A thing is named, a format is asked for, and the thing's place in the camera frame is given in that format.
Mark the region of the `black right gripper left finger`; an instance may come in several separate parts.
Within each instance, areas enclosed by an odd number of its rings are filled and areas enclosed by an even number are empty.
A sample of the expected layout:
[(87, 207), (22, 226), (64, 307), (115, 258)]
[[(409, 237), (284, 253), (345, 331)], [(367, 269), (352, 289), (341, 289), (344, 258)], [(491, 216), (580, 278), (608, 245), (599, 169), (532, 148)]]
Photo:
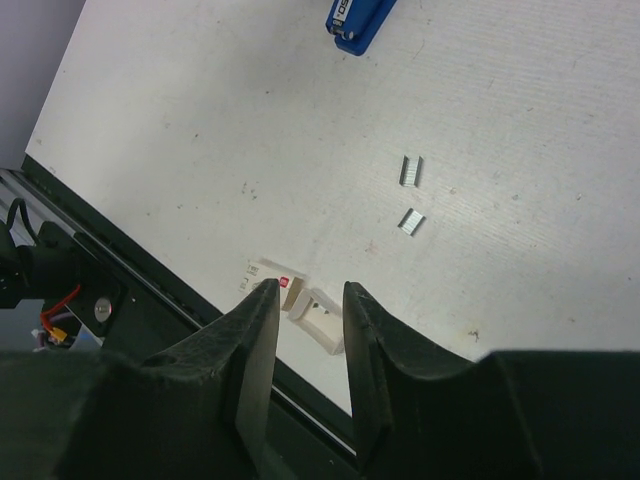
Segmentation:
[(254, 479), (279, 286), (136, 363), (104, 350), (1, 356), (5, 479)]

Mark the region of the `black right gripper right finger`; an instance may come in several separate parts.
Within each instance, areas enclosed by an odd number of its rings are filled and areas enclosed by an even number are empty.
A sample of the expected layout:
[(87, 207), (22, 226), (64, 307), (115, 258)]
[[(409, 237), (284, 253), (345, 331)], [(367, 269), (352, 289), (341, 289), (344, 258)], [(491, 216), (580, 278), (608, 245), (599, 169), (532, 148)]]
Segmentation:
[(360, 284), (343, 290), (358, 467), (368, 479), (635, 479), (639, 356), (446, 350)]

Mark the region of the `staple box lid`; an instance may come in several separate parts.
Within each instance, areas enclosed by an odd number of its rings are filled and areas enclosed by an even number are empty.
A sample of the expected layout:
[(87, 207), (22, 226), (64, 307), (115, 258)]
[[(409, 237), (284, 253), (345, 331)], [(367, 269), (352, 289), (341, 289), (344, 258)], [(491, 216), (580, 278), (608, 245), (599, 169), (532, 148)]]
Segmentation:
[(268, 259), (250, 260), (241, 277), (239, 292), (248, 295), (267, 279), (278, 282), (280, 309), (289, 312), (304, 288), (307, 276)]

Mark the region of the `staple box tray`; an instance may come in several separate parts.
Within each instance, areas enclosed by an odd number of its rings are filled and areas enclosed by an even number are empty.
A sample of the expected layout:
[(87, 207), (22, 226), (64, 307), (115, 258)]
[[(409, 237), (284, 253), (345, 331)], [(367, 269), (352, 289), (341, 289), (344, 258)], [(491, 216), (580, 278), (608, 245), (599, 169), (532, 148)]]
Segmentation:
[(288, 318), (329, 355), (344, 352), (342, 309), (322, 290), (304, 288), (289, 311)]

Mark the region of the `small staple strip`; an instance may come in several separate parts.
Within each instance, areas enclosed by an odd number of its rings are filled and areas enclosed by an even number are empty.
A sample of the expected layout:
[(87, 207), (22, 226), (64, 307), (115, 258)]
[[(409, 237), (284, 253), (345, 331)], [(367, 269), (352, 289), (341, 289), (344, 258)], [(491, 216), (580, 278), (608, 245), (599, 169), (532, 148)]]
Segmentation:
[(397, 228), (404, 234), (413, 237), (425, 221), (425, 215), (414, 208), (409, 208), (399, 221)]

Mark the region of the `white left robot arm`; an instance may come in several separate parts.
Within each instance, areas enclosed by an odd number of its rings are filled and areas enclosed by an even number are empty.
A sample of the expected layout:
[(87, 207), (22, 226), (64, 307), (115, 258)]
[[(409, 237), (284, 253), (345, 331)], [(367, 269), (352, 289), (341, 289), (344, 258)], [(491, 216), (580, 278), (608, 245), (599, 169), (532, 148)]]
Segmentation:
[(17, 246), (1, 223), (1, 308), (14, 309), (24, 299), (66, 297), (79, 284), (77, 257), (57, 244)]

